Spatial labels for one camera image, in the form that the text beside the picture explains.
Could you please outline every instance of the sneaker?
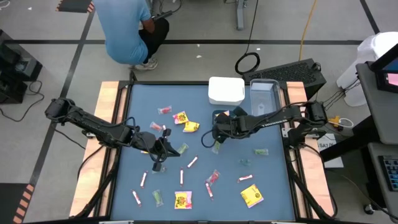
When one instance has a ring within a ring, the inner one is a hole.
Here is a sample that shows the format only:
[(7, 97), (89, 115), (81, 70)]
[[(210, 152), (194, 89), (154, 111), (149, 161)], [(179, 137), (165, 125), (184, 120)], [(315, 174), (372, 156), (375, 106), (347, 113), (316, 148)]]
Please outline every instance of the sneaker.
[(140, 65), (134, 66), (135, 69), (140, 70), (140, 71), (146, 71), (146, 70), (153, 70), (157, 66), (157, 60), (155, 58), (150, 58), (148, 60), (148, 63), (142, 63)]

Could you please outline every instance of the yellow cable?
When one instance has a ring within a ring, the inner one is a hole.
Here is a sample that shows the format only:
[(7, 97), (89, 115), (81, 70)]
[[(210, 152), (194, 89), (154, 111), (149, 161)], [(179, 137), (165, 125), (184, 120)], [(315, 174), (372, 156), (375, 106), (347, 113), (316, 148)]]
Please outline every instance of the yellow cable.
[(298, 56), (298, 60), (301, 60), (301, 58), (302, 58), (304, 37), (305, 37), (305, 34), (307, 33), (307, 28), (308, 28), (308, 25), (309, 25), (309, 23), (310, 23), (310, 21), (311, 21), (312, 13), (313, 13), (313, 10), (315, 9), (315, 6), (317, 5), (317, 2), (318, 2), (318, 0), (314, 0), (313, 5), (312, 5), (312, 8), (311, 8), (311, 11), (310, 11), (310, 14), (308, 15), (308, 21), (307, 21), (307, 24), (305, 25), (304, 32), (303, 32), (303, 36), (302, 36), (302, 38), (301, 38), (301, 43), (300, 43), (300, 55)]

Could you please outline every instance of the person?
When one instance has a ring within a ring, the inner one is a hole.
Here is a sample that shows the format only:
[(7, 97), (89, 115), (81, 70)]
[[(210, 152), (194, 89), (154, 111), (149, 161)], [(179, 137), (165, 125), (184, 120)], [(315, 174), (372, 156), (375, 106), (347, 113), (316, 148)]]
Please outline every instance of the person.
[(169, 33), (166, 19), (153, 21), (146, 0), (94, 0), (108, 55), (138, 70), (153, 70), (153, 57)]

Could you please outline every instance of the blue shirt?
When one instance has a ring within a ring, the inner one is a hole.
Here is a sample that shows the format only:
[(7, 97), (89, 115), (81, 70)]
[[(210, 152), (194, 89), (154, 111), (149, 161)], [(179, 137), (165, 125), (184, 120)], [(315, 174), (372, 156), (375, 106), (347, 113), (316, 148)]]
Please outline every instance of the blue shirt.
[(109, 56), (123, 64), (138, 65), (148, 54), (140, 38), (139, 21), (150, 19), (145, 0), (94, 0)]

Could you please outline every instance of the blue table surface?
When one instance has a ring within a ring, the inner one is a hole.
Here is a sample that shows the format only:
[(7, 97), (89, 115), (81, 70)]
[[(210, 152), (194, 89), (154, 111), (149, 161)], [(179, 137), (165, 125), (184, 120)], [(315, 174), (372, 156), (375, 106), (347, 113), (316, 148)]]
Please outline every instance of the blue table surface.
[[(132, 88), (129, 116), (135, 117), (142, 131), (156, 136), (160, 133), (149, 127), (153, 121), (172, 129), (169, 141), (174, 149), (184, 142), (189, 149), (181, 157), (170, 157), (163, 165), (164, 173), (153, 174), (153, 162), (149, 155), (133, 148), (121, 152), (117, 184), (111, 212), (112, 220), (293, 220), (294, 212), (287, 177), (286, 161), (282, 148), (280, 128), (271, 126), (261, 129), (250, 138), (227, 139), (220, 153), (201, 145), (203, 133), (211, 129), (211, 114), (214, 110), (233, 110), (233, 106), (212, 105), (208, 100), (207, 85), (134, 85)], [(172, 105), (172, 113), (158, 114), (157, 109)], [(240, 105), (251, 113), (250, 89)], [(172, 115), (181, 111), (188, 119), (200, 123), (195, 133), (183, 133), (183, 124), (174, 124)], [(207, 145), (213, 139), (205, 138)], [(258, 156), (253, 149), (269, 150), (268, 156)], [(187, 165), (198, 155), (192, 168)], [(250, 159), (251, 166), (243, 166), (240, 159)], [(180, 168), (184, 167), (184, 185), (180, 187)], [(211, 186), (214, 201), (205, 187), (205, 180), (218, 170), (221, 175)], [(148, 170), (144, 189), (140, 188), (143, 173)], [(239, 177), (252, 174), (253, 179), (237, 183)], [(264, 201), (248, 208), (240, 192), (256, 184)], [(142, 207), (131, 193), (134, 189)], [(152, 192), (160, 189), (164, 205), (156, 207)], [(174, 209), (175, 191), (192, 191), (191, 210)]]

